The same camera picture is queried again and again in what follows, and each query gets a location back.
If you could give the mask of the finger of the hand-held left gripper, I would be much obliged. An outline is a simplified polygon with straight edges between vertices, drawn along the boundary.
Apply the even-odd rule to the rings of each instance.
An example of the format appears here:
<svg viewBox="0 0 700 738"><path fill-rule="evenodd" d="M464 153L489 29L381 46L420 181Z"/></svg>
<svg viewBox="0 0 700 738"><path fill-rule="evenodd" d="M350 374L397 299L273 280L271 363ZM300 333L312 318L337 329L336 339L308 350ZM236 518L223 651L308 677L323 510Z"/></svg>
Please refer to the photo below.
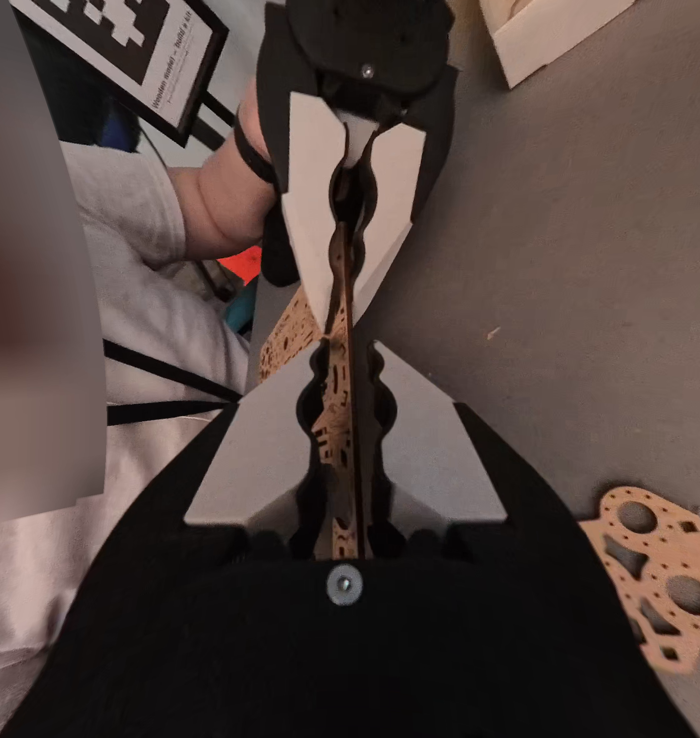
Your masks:
<svg viewBox="0 0 700 738"><path fill-rule="evenodd" d="M282 195L284 223L309 308L326 326L334 275L329 246L337 220L332 188L347 156L345 124L320 97L290 94L288 190Z"/></svg>
<svg viewBox="0 0 700 738"><path fill-rule="evenodd" d="M359 233L363 265L354 284L354 320L369 307L410 233L425 138L422 130L405 123L373 138L368 163L373 189Z"/></svg>

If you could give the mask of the black ribbed wrist rest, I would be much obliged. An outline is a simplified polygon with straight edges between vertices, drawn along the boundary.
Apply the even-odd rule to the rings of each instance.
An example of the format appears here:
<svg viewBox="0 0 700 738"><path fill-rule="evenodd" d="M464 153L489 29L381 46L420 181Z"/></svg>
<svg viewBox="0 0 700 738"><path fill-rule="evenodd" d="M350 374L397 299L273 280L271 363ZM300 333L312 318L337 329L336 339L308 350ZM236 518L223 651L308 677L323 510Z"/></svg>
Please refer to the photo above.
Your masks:
<svg viewBox="0 0 700 738"><path fill-rule="evenodd" d="M262 235L262 274L274 287L283 288L300 280L287 227L280 210L265 219Z"/></svg>

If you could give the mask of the laser-cut wooden parts sheet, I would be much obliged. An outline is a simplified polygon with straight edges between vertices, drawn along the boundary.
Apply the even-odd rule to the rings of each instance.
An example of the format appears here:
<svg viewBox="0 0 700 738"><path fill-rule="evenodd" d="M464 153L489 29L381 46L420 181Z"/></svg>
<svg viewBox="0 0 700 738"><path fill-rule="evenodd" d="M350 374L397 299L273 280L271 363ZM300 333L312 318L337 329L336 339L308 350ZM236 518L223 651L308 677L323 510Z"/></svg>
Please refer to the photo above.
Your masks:
<svg viewBox="0 0 700 738"><path fill-rule="evenodd" d="M366 555L364 504L360 478L352 328L352 236L340 223L329 246L332 290L324 337L328 340L328 372L323 410L312 428L327 512L315 547L317 558L363 559Z"/></svg>

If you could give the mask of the person's left hand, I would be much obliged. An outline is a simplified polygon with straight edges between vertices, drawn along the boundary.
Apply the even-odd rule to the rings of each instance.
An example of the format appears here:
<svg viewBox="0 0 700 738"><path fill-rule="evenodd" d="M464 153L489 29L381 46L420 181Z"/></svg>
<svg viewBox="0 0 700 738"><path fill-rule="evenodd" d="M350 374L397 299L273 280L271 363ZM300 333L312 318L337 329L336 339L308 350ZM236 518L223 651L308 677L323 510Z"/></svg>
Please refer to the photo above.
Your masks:
<svg viewBox="0 0 700 738"><path fill-rule="evenodd" d="M238 110L240 110L239 116L247 139L272 163L261 129L255 76L247 84Z"/></svg>

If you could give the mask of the teal object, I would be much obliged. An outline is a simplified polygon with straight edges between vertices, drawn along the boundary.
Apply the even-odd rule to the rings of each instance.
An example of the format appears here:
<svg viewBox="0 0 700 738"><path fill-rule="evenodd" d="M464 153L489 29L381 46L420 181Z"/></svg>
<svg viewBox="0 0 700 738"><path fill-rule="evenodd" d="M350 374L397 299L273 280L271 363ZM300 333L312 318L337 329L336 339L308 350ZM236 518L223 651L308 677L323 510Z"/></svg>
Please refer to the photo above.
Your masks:
<svg viewBox="0 0 700 738"><path fill-rule="evenodd" d="M243 286L242 290L240 290L234 301L230 304L229 309L225 312L226 324L237 334L243 334L245 331L251 330L258 282L259 278L255 277Z"/></svg>

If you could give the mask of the blue object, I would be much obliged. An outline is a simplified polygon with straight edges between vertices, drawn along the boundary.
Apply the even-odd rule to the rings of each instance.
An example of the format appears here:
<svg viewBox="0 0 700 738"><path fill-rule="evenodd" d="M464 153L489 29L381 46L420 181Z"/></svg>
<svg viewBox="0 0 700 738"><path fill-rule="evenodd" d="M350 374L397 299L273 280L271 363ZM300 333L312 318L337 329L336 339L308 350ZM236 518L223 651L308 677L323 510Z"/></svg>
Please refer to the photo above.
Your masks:
<svg viewBox="0 0 700 738"><path fill-rule="evenodd" d="M138 148L140 136L141 127L138 116L115 98L110 98L98 145L103 148L133 153Z"/></svg>

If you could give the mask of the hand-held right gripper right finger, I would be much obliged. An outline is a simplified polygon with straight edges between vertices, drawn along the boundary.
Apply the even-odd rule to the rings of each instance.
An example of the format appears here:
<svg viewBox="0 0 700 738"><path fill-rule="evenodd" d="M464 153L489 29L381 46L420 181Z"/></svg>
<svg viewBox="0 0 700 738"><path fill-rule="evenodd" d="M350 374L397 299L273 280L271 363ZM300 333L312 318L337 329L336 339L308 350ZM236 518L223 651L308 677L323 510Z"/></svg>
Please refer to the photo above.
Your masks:
<svg viewBox="0 0 700 738"><path fill-rule="evenodd" d="M394 528L505 521L454 400L378 340L369 365L382 427L373 493L381 520Z"/></svg>

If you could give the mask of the black framed marker sign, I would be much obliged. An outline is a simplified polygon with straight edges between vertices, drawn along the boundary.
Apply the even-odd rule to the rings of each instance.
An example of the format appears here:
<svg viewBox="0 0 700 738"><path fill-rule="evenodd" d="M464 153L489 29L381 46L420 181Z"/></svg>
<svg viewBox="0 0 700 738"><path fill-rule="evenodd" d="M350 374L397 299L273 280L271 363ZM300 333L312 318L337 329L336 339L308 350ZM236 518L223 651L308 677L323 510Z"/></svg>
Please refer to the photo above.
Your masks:
<svg viewBox="0 0 700 738"><path fill-rule="evenodd" d="M184 148L227 40L204 2L11 1L20 24L75 56L108 93Z"/></svg>

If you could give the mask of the person's left forearm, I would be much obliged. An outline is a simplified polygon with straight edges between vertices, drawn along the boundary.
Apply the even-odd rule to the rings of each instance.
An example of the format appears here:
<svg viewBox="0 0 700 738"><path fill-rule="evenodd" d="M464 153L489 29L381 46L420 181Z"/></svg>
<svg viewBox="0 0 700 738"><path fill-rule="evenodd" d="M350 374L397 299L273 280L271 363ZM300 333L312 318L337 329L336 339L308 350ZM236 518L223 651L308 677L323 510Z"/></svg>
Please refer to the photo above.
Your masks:
<svg viewBox="0 0 700 738"><path fill-rule="evenodd" d="M199 168L168 168L182 214L185 258L214 261L257 245L277 200L244 161L231 134Z"/></svg>

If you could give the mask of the white cardboard tray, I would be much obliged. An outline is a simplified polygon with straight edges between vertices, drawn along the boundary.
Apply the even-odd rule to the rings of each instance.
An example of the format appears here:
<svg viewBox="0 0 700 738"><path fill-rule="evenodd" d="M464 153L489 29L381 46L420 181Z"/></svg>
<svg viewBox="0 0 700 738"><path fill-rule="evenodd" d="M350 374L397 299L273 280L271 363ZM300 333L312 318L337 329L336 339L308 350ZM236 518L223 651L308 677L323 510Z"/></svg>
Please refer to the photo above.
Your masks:
<svg viewBox="0 0 700 738"><path fill-rule="evenodd" d="M510 88L632 5L633 1L480 1Z"/></svg>

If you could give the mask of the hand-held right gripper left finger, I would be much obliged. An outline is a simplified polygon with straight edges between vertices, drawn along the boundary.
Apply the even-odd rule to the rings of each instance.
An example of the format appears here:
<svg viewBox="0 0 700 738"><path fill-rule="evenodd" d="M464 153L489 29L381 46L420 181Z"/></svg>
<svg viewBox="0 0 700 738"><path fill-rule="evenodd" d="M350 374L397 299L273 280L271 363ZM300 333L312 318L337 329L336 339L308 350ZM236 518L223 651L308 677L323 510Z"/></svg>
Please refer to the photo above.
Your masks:
<svg viewBox="0 0 700 738"><path fill-rule="evenodd" d="M327 489L312 427L323 410L329 344L318 339L238 404L184 522L228 525L288 540L312 536L327 514Z"/></svg>

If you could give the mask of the orange red object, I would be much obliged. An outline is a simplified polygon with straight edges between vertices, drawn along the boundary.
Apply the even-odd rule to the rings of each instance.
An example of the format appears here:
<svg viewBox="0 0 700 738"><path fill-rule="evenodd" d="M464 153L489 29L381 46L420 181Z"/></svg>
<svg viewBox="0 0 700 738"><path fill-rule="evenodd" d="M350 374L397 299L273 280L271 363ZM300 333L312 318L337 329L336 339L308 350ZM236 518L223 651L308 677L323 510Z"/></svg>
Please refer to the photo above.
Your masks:
<svg viewBox="0 0 700 738"><path fill-rule="evenodd" d="M262 271L262 247L253 245L240 253L220 258L218 262L246 286L255 280Z"/></svg>

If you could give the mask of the perforated wooden plate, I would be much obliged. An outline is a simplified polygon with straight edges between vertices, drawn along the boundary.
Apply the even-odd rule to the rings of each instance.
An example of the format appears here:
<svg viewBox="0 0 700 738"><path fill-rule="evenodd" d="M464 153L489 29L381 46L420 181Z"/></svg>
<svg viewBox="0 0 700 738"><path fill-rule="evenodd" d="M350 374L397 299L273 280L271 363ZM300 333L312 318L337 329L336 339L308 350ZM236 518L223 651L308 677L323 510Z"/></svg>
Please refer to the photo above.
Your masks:
<svg viewBox="0 0 700 738"><path fill-rule="evenodd" d="M580 522L617 590L642 654L686 675L700 656L700 516L634 485L602 496Z"/></svg>

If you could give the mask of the black sign stand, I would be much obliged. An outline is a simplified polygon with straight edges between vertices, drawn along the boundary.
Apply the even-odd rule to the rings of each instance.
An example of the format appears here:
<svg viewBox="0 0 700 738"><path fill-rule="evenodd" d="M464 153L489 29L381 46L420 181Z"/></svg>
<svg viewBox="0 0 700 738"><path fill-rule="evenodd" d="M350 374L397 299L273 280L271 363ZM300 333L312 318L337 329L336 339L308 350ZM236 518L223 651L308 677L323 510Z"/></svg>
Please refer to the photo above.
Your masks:
<svg viewBox="0 0 700 738"><path fill-rule="evenodd" d="M217 151L232 132L235 114L208 91L201 99L191 136L209 151Z"/></svg>

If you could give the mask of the black wristband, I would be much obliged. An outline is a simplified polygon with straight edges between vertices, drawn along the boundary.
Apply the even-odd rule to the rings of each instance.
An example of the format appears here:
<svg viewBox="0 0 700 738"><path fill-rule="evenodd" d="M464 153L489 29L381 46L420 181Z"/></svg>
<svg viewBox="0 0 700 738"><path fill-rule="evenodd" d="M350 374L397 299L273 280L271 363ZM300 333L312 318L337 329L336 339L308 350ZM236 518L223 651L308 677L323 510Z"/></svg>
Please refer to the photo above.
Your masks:
<svg viewBox="0 0 700 738"><path fill-rule="evenodd" d="M247 139L244 133L240 116L240 110L235 113L233 126L233 140L235 147L244 161L245 165L260 179L278 189L278 178L272 163L264 157Z"/></svg>

